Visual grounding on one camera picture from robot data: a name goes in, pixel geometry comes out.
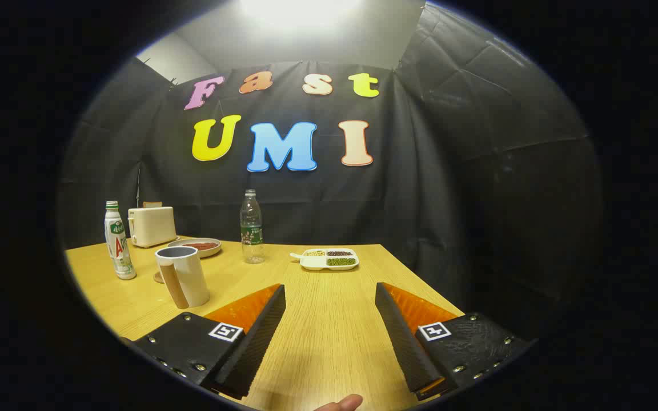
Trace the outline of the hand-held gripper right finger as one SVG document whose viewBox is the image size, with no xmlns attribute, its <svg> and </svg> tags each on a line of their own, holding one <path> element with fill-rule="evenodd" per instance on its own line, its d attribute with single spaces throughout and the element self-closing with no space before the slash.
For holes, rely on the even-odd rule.
<svg viewBox="0 0 658 411">
<path fill-rule="evenodd" d="M 529 348 L 486 315 L 457 315 L 389 283 L 377 283 L 374 304 L 407 387 L 420 401 L 470 388 Z"/>
</svg>

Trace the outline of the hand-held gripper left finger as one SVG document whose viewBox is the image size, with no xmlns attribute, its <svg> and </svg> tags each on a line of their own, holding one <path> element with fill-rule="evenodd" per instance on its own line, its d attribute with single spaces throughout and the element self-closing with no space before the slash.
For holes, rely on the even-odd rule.
<svg viewBox="0 0 658 411">
<path fill-rule="evenodd" d="M 274 284 L 204 316 L 181 312 L 134 348 L 194 385 L 241 400 L 285 309 L 285 286 Z"/>
</svg>

